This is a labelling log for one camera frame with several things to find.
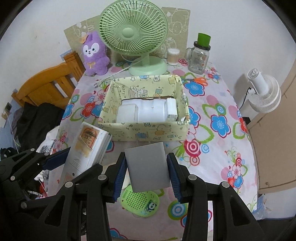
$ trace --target green plastic lid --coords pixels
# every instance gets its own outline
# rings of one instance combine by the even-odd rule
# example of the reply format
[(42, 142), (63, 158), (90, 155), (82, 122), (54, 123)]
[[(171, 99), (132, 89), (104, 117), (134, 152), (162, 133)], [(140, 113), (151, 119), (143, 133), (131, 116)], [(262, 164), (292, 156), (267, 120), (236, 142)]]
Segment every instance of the green plastic lid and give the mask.
[(198, 33), (197, 43), (203, 47), (209, 47), (211, 36), (203, 33)]
[(140, 217), (149, 217), (156, 213), (159, 197), (152, 191), (134, 193), (129, 185), (122, 193), (121, 206)]

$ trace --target wooden chair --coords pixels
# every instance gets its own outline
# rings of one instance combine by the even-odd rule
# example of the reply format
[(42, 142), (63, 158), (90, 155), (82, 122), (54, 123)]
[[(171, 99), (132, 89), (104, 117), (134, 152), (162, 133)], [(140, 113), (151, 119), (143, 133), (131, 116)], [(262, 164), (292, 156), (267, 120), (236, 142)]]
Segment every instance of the wooden chair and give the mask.
[[(69, 75), (72, 74), (78, 82), (85, 68), (75, 51), (67, 54), (64, 59), (64, 63), (45, 69), (28, 79), (17, 93), (12, 93), (13, 99), (21, 106), (25, 102), (36, 106), (47, 102), (65, 109), (75, 89)], [(54, 81), (65, 92), (66, 97), (58, 90)]]

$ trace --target power cord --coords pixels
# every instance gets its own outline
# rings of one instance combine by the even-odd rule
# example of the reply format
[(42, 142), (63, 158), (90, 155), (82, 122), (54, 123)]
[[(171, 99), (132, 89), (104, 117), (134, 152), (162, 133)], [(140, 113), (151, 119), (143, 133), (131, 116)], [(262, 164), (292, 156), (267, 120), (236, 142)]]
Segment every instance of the power cord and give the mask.
[(15, 141), (15, 137), (14, 137), (14, 135), (13, 135), (12, 126), (11, 126), (11, 123), (10, 123), (10, 120), (9, 120), (9, 118), (8, 118), (8, 115), (7, 115), (6, 111), (5, 111), (5, 114), (6, 114), (6, 116), (7, 116), (7, 120), (8, 120), (8, 122), (9, 122), (9, 125), (10, 125), (10, 129), (11, 129), (12, 138), (13, 138), (13, 141), (14, 141), (14, 143), (15, 143), (15, 149), (16, 149), (16, 150), (17, 150), (17, 152), (18, 152), (17, 146), (20, 146), (20, 145), (18, 145), (18, 144), (16, 143), (16, 141)]
[(137, 58), (139, 58), (140, 56), (137, 56), (134, 60), (128, 60), (128, 59), (126, 59), (125, 57), (123, 57), (123, 55), (121, 54), (120, 55), (125, 61), (127, 61), (127, 62), (133, 62), (133, 61), (135, 61)]
[(248, 94), (248, 91), (249, 91), (249, 90), (251, 90), (250, 87), (248, 88), (248, 90), (247, 90), (247, 92), (246, 92), (246, 95), (244, 96), (244, 101), (243, 101), (243, 103), (242, 103), (242, 106), (244, 105), (244, 102), (245, 102), (245, 100), (246, 100), (246, 97), (247, 97), (247, 94)]
[(125, 71), (125, 70), (129, 69), (130, 67), (132, 67), (133, 65), (135, 65), (135, 64), (137, 64), (137, 63), (139, 63), (139, 62), (141, 62), (141, 61), (142, 61), (142, 60), (140, 59), (139, 61), (137, 61), (137, 62), (135, 62), (135, 63), (132, 63), (131, 65), (129, 65), (128, 67), (126, 67), (126, 68), (122, 69), (121, 71), (119, 71), (119, 72), (116, 72), (116, 73), (114, 73), (114, 74), (112, 74), (112, 75), (109, 75), (108, 77), (106, 77), (106, 78), (104, 78), (104, 79), (97, 80), (96, 82), (103, 81), (103, 80), (105, 80), (105, 79), (108, 79), (108, 78), (110, 78), (110, 77), (112, 77), (112, 76), (116, 75), (116, 74), (119, 74), (119, 73), (121, 73), (121, 72), (123, 72), (123, 71)]

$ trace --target cotton swab container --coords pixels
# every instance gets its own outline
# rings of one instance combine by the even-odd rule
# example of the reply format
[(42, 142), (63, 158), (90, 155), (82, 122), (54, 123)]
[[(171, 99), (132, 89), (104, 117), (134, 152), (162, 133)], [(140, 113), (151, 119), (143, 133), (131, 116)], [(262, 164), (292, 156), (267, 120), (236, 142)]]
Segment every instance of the cotton swab container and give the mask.
[(180, 50), (169, 48), (167, 52), (167, 63), (169, 65), (177, 65), (179, 62)]

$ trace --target fan hub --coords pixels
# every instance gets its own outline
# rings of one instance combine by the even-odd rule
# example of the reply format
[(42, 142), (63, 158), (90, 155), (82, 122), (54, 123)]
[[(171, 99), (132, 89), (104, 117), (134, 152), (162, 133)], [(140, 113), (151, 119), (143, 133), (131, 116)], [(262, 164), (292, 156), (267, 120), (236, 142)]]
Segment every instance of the fan hub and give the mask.
[(127, 26), (123, 27), (121, 34), (124, 38), (131, 39), (131, 38), (135, 37), (136, 29), (132, 25), (127, 25)]

